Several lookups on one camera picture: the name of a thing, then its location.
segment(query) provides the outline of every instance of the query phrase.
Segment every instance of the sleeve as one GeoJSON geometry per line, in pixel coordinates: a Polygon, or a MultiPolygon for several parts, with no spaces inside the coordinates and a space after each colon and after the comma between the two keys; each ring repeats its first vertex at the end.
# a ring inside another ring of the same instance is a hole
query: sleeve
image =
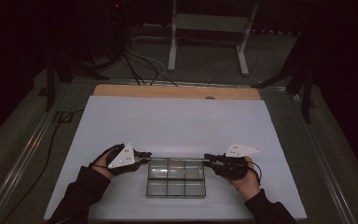
{"type": "Polygon", "coordinates": [[[89,207],[103,197],[110,180],[97,171],[82,166],[77,179],[68,185],[65,195],[47,224],[87,224],[89,207]]]}
{"type": "Polygon", "coordinates": [[[245,203],[246,207],[255,217],[257,224],[292,224],[296,223],[281,203],[271,203],[263,189],[245,203]]]}

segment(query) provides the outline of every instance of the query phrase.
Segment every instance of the table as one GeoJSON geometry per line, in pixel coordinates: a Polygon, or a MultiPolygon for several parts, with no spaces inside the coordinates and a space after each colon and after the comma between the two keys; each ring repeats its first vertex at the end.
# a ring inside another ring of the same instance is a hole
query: table
{"type": "MultiPolygon", "coordinates": [[[[253,159],[263,170],[261,187],[269,199],[282,202],[295,218],[306,217],[269,112],[256,90],[100,85],[89,98],[45,218],[51,216],[66,186],[76,179],[79,167],[121,141],[131,141],[135,149],[151,151],[156,157],[223,154],[229,143],[259,147],[261,152],[253,159]]],[[[91,207],[89,218],[105,221],[252,218],[226,180],[209,168],[205,168],[205,178],[205,199],[146,198],[144,165],[135,173],[116,177],[103,199],[91,207]]]]}

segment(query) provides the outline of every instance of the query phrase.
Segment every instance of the black cable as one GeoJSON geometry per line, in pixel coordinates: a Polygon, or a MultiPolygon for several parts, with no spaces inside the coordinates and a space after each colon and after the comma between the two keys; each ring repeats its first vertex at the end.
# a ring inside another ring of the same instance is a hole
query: black cable
{"type": "Polygon", "coordinates": [[[155,65],[153,65],[153,64],[152,64],[150,61],[148,61],[146,58],[140,57],[139,55],[132,53],[130,50],[127,50],[127,49],[125,49],[125,50],[126,50],[128,53],[130,53],[130,54],[132,54],[132,55],[134,55],[134,56],[136,56],[136,57],[138,57],[138,58],[144,60],[144,61],[147,62],[148,64],[150,64],[150,66],[152,66],[152,67],[153,67],[153,70],[156,72],[156,77],[155,77],[155,79],[158,78],[159,72],[158,72],[158,69],[157,69],[157,67],[156,67],[155,65]]]}
{"type": "Polygon", "coordinates": [[[193,36],[196,37],[196,40],[191,40],[191,35],[186,36],[185,38],[178,39],[178,45],[179,46],[188,46],[188,45],[212,45],[215,43],[218,43],[220,41],[226,40],[231,36],[231,33],[229,32],[223,32],[223,35],[219,38],[216,38],[215,40],[211,41],[203,41],[202,39],[202,32],[200,31],[194,31],[191,33],[193,36]],[[183,42],[186,42],[187,44],[181,44],[179,43],[179,40],[182,40],[183,42]]]}
{"type": "MultiPolygon", "coordinates": [[[[138,62],[138,61],[136,61],[136,60],[134,60],[134,59],[132,59],[132,58],[129,58],[129,59],[130,59],[131,61],[135,62],[135,63],[138,63],[138,64],[140,64],[140,65],[142,65],[142,66],[144,66],[144,67],[146,67],[146,68],[149,68],[149,69],[151,69],[151,70],[157,72],[157,74],[160,75],[160,73],[158,72],[156,66],[154,66],[153,64],[152,64],[153,67],[151,67],[151,66],[149,66],[149,65],[147,65],[147,64],[138,62]]],[[[165,76],[162,76],[162,78],[164,78],[164,79],[166,79],[167,81],[171,82],[174,86],[179,87],[176,83],[174,83],[174,82],[173,82],[172,80],[170,80],[169,78],[167,78],[167,77],[165,77],[165,76]]]]}
{"type": "Polygon", "coordinates": [[[266,36],[266,33],[264,33],[263,36],[261,37],[260,44],[258,45],[257,59],[255,60],[255,63],[254,63],[254,65],[252,66],[252,69],[249,71],[249,75],[252,74],[253,70],[255,69],[255,66],[256,66],[257,63],[258,63],[258,60],[260,59],[260,50],[261,50],[261,46],[263,45],[264,36],[266,36]]]}
{"type": "Polygon", "coordinates": [[[135,69],[133,69],[133,67],[132,67],[132,65],[130,63],[130,60],[129,60],[129,58],[128,58],[128,56],[127,56],[125,51],[123,52],[123,57],[127,61],[127,64],[128,64],[128,66],[129,66],[129,68],[131,70],[131,73],[132,73],[133,77],[135,78],[136,82],[138,83],[138,85],[141,85],[141,83],[139,82],[139,79],[141,79],[142,82],[144,83],[144,85],[146,85],[145,80],[143,78],[141,78],[140,76],[138,76],[138,74],[136,74],[135,69]]]}
{"type": "Polygon", "coordinates": [[[67,112],[69,114],[67,114],[65,117],[63,117],[61,120],[59,120],[59,122],[57,123],[57,126],[54,129],[53,135],[51,136],[50,144],[48,146],[48,155],[47,155],[45,165],[43,166],[42,171],[40,172],[39,176],[37,177],[37,179],[33,183],[33,185],[27,190],[27,192],[25,192],[25,194],[22,196],[22,198],[16,203],[16,205],[11,209],[11,211],[5,216],[5,218],[1,222],[2,224],[7,222],[7,220],[14,213],[14,211],[16,211],[16,209],[20,206],[20,204],[25,200],[25,198],[29,195],[29,193],[34,189],[34,187],[36,186],[37,182],[39,182],[39,180],[42,177],[43,173],[45,173],[46,169],[48,168],[48,163],[50,161],[50,156],[51,156],[51,151],[52,151],[52,148],[53,148],[54,138],[55,138],[55,135],[57,133],[58,128],[62,124],[62,121],[66,120],[67,118],[69,118],[70,116],[73,116],[74,114],[76,114],[78,112],[83,112],[83,111],[84,111],[84,109],[73,111],[73,112],[67,112]]]}
{"type": "Polygon", "coordinates": [[[171,33],[171,28],[167,27],[167,28],[163,28],[163,30],[160,31],[153,31],[153,32],[148,32],[148,33],[134,33],[131,32],[131,35],[156,35],[156,34],[161,34],[164,32],[168,32],[169,34],[171,33]]]}
{"type": "Polygon", "coordinates": [[[258,166],[256,163],[254,163],[254,162],[252,162],[252,161],[248,161],[248,162],[250,162],[251,164],[253,164],[253,165],[255,165],[255,166],[257,167],[257,169],[258,169],[260,175],[257,173],[257,171],[256,171],[255,169],[250,168],[250,167],[249,167],[249,169],[251,169],[253,172],[255,172],[255,174],[257,175],[258,184],[260,184],[261,175],[262,175],[260,166],[258,166]]]}
{"type": "Polygon", "coordinates": [[[214,78],[208,83],[208,86],[209,87],[213,82],[214,80],[219,77],[220,75],[222,75],[224,72],[226,72],[226,70],[228,70],[228,68],[230,68],[232,66],[232,64],[234,63],[235,60],[232,60],[231,63],[229,64],[229,66],[227,66],[225,69],[223,69],[221,72],[219,72],[216,76],[214,76],[214,78]]]}
{"type": "Polygon", "coordinates": [[[99,64],[94,64],[94,65],[90,65],[89,68],[94,69],[94,70],[102,70],[102,69],[108,69],[110,68],[112,65],[116,65],[116,63],[118,62],[118,59],[120,57],[115,57],[112,60],[109,60],[105,63],[99,63],[99,64]]]}

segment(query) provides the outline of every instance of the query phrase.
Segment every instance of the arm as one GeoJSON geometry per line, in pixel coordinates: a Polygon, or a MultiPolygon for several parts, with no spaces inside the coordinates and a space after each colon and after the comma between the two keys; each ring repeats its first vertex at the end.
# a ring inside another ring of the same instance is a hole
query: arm
{"type": "Polygon", "coordinates": [[[81,167],[76,181],[69,184],[48,224],[88,223],[89,207],[101,200],[110,180],[114,177],[102,167],[106,166],[109,152],[104,153],[91,167],[81,167]]]}
{"type": "MultiPolygon", "coordinates": [[[[253,169],[252,159],[245,157],[248,166],[253,169]]],[[[271,203],[260,188],[255,172],[248,172],[239,180],[227,179],[234,186],[240,196],[245,200],[245,205],[255,217],[257,224],[291,224],[296,223],[290,213],[281,203],[271,203]]]]}

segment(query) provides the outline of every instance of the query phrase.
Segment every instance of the white tag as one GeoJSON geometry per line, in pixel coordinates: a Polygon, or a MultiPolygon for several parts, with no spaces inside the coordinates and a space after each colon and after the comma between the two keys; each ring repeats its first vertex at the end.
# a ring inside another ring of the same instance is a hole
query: white tag
{"type": "Polygon", "coordinates": [[[226,152],[227,157],[244,157],[255,154],[260,150],[257,147],[247,147],[238,144],[231,144],[226,152]]]}
{"type": "Polygon", "coordinates": [[[128,143],[108,165],[109,169],[135,163],[132,143],[128,143]]]}

